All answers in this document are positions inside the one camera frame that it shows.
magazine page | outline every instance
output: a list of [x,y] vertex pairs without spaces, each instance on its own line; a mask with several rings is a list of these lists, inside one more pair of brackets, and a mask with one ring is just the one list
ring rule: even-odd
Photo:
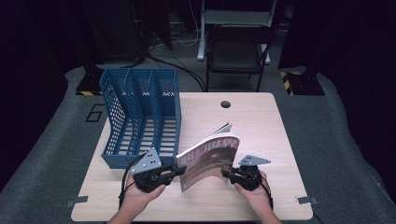
[[178,167],[187,166],[180,176],[181,191],[208,176],[224,178],[221,169],[231,169],[238,147],[237,134],[217,133],[177,155]]
[[217,131],[213,132],[210,135],[213,135],[213,134],[216,134],[216,133],[229,133],[232,127],[233,127],[233,125],[230,122],[227,122],[224,126],[222,126]]

gray carpet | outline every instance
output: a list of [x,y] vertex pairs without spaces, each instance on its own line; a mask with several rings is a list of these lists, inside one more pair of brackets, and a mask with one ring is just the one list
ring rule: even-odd
[[[270,50],[272,63],[265,68],[261,91],[271,92],[276,98],[307,193],[319,201],[312,205],[314,212],[324,223],[396,223],[395,205],[350,136],[343,105],[330,80],[318,75],[326,96],[287,95],[277,70],[284,38],[285,34],[276,35]],[[196,60],[198,42],[191,47],[174,43],[173,47],[169,50],[160,45],[151,54],[180,65],[168,57],[178,58],[205,80],[205,62]],[[106,66],[124,65],[127,63]],[[138,67],[159,65],[146,59]],[[75,95],[84,76],[82,68],[65,75],[69,88],[64,101],[0,195],[0,223],[73,223],[72,208],[64,205],[78,196],[106,111],[97,105],[103,103],[101,96]],[[184,72],[178,72],[178,80],[180,91],[201,91]],[[103,114],[98,122],[86,122],[94,105]],[[296,223],[319,222],[313,217]]]

table hole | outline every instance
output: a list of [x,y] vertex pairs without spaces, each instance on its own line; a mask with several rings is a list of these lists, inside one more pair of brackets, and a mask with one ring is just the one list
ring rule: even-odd
[[223,102],[221,102],[221,107],[223,107],[223,108],[229,108],[230,106],[231,106],[231,103],[230,102],[228,102],[228,101],[223,101]]

dark background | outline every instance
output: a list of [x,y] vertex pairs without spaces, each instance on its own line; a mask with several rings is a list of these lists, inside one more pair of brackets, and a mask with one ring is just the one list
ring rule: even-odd
[[[299,2],[279,68],[315,66],[334,83],[352,136],[394,201],[396,4],[351,1],[344,8],[348,13],[343,22],[329,31],[340,2]],[[103,57],[79,1],[2,1],[0,27],[3,188],[64,98],[64,73],[103,63]],[[337,35],[328,40],[323,36],[329,32]],[[317,49],[322,49],[320,60],[315,58]],[[131,53],[131,60],[140,53]]]

person's arm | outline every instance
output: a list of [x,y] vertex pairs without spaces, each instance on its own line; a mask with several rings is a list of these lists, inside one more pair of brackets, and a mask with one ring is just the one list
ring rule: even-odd
[[[130,186],[134,183],[132,175],[128,175],[125,186]],[[107,222],[116,224],[130,224],[140,213],[145,210],[149,202],[158,198],[165,190],[165,185],[161,185],[150,193],[145,193],[138,189],[135,184],[132,184],[125,191],[124,199],[120,210]]]
[[[262,174],[263,178],[267,179],[267,175],[264,172],[260,171],[260,173]],[[246,190],[236,183],[234,184],[234,187],[236,191],[238,191],[242,196],[247,199],[249,206],[259,217],[262,224],[282,223],[272,210],[268,195],[262,186],[259,186],[253,191]]]

